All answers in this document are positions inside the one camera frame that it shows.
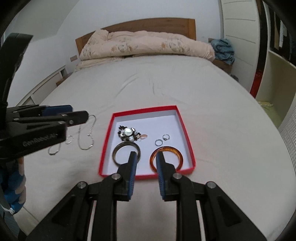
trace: red box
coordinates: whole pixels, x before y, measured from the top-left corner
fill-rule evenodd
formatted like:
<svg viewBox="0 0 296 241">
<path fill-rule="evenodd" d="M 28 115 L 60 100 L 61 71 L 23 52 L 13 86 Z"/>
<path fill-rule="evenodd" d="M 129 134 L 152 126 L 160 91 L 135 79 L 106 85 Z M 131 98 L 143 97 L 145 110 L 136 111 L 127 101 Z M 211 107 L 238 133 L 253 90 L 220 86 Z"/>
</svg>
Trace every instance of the red box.
<svg viewBox="0 0 296 241">
<path fill-rule="evenodd" d="M 134 127 L 141 134 L 148 134 L 147 139 L 140 142 L 136 141 L 141 149 L 141 159 L 137 165 L 136 180 L 157 178 L 157 174 L 150 168 L 149 158 L 152 152 L 158 148 L 155 146 L 155 140 L 162 139 L 163 134 L 169 134 L 170 140 L 163 141 L 162 146 L 173 146 L 182 153 L 184 163 L 178 172 L 184 175 L 193 172 L 196 163 L 190 140 L 177 106 L 172 105 L 114 113 L 111 117 L 102 149 L 99 164 L 100 176 L 109 176 L 118 169 L 113 163 L 111 156 L 114 147 L 122 142 L 117 134 L 119 125 Z M 125 157 L 121 159 L 127 161 L 129 153 L 130 150 L 122 151 L 121 156 Z M 175 154 L 164 152 L 166 161 L 174 164 L 176 167 L 176 161 L 172 161 L 174 158 L 177 159 L 177 157 L 172 155 L 174 156 Z"/>
</svg>

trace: pearl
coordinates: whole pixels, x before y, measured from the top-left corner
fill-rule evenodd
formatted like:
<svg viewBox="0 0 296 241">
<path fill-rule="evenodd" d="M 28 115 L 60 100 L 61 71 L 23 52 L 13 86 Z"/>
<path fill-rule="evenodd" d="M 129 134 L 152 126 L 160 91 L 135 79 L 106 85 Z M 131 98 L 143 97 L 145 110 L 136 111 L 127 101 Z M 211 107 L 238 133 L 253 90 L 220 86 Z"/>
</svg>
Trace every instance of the pearl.
<svg viewBox="0 0 296 241">
<path fill-rule="evenodd" d="M 134 139 L 133 136 L 130 136 L 130 137 L 128 138 L 128 140 L 129 140 L 130 142 L 133 142 L 135 139 Z"/>
</svg>

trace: wooden headboard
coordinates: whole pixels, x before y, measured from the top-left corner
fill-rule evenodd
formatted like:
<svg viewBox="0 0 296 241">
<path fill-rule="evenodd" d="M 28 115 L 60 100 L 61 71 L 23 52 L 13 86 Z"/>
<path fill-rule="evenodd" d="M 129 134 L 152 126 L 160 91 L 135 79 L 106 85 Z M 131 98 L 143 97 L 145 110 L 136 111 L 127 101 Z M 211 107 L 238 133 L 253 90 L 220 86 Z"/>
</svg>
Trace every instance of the wooden headboard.
<svg viewBox="0 0 296 241">
<path fill-rule="evenodd" d="M 167 32 L 182 34 L 188 38 L 196 40 L 195 19 L 190 18 L 147 18 L 118 23 L 102 29 L 105 29 L 108 32 L 136 32 L 140 30 L 150 32 Z M 79 54 L 93 33 L 94 32 L 91 32 L 75 40 Z"/>
</svg>

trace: bangle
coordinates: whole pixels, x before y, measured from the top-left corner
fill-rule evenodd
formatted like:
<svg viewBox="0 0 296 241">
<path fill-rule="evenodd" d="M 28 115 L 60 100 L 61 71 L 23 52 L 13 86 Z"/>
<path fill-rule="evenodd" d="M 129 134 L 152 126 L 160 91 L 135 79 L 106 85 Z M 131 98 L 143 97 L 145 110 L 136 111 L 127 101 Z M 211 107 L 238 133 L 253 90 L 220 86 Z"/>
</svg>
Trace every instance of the bangle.
<svg viewBox="0 0 296 241">
<path fill-rule="evenodd" d="M 151 167 L 152 171 L 157 172 L 156 168 L 153 165 L 153 160 L 156 157 L 157 152 L 159 152 L 159 151 L 170 151 L 172 153 L 175 153 L 179 158 L 179 165 L 177 166 L 176 171 L 181 169 L 181 167 L 183 166 L 183 156 L 182 156 L 181 152 L 174 147 L 163 146 L 163 147 L 157 148 L 150 156 L 150 167 Z"/>
<path fill-rule="evenodd" d="M 140 158 L 141 158 L 141 150 L 140 150 L 140 148 L 139 148 L 139 146 L 136 144 L 136 143 L 134 143 L 134 142 L 121 142 L 121 143 L 119 143 L 115 148 L 114 148 L 114 150 L 113 150 L 113 153 L 112 153 L 112 159 L 113 159 L 113 161 L 114 161 L 114 163 L 117 165 L 117 166 L 120 166 L 121 164 L 119 164 L 116 160 L 115 160 L 115 156 L 116 156 L 116 153 L 118 152 L 118 150 L 120 149 L 120 148 L 122 148 L 122 147 L 124 147 L 124 146 L 133 146 L 133 147 L 135 147 L 136 149 L 137 149 L 137 159 L 138 159 L 138 162 L 139 162 L 139 160 L 140 160 Z"/>
</svg>

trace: red object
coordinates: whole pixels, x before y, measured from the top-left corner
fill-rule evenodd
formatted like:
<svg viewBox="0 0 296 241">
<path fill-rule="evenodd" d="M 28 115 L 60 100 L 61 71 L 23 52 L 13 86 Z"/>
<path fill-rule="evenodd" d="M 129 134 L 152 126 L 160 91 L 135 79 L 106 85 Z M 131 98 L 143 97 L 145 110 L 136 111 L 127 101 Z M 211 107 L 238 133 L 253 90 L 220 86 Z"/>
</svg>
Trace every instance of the red object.
<svg viewBox="0 0 296 241">
<path fill-rule="evenodd" d="M 261 80 L 262 80 L 262 76 L 263 76 L 263 71 L 262 70 L 257 70 L 255 73 L 255 78 L 254 78 L 254 82 L 250 91 L 250 94 L 256 98 L 260 84 L 261 84 Z"/>
<path fill-rule="evenodd" d="M 192 161 L 192 167 L 190 167 L 188 169 L 180 170 L 180 171 L 178 171 L 178 173 L 181 173 L 183 175 L 191 174 L 193 172 L 194 168 L 195 168 L 195 165 L 196 165 L 195 157 L 194 157 L 194 153 L 193 153 L 193 150 L 192 150 L 191 143 L 189 141 L 188 133 L 186 131 L 184 122 L 183 122 L 183 120 L 181 118 L 180 112 L 179 112 L 176 105 L 151 107 L 151 108 L 145 108 L 145 109 L 129 110 L 129 111 L 113 113 L 113 115 L 111 117 L 111 120 L 110 120 L 110 123 L 109 123 L 109 126 L 108 126 L 108 129 L 107 129 L 107 133 L 106 133 L 106 137 L 105 137 L 105 141 L 104 141 L 104 145 L 103 145 L 103 149 L 102 149 L 98 174 L 100 176 L 102 176 L 102 177 L 107 177 L 108 176 L 106 174 L 103 174 L 102 172 L 103 172 L 104 159 L 105 159 L 105 155 L 106 155 L 108 140 L 109 140 L 109 137 L 110 137 L 112 124 L 113 124 L 113 121 L 114 121 L 115 117 L 125 116 L 125 115 L 142 114 L 142 113 L 149 113 L 149 112 L 157 112 L 157 111 L 166 111 L 166 110 L 175 110 L 177 112 L 177 115 L 178 115 L 180 123 L 181 123 L 181 127 L 183 129 L 183 133 L 184 133 L 184 136 L 185 136 L 187 147 L 188 147 L 188 150 L 189 150 L 190 159 Z M 136 180 L 151 179 L 151 178 L 157 178 L 157 174 L 155 173 L 155 174 L 149 174 L 149 175 L 136 175 Z"/>
</svg>

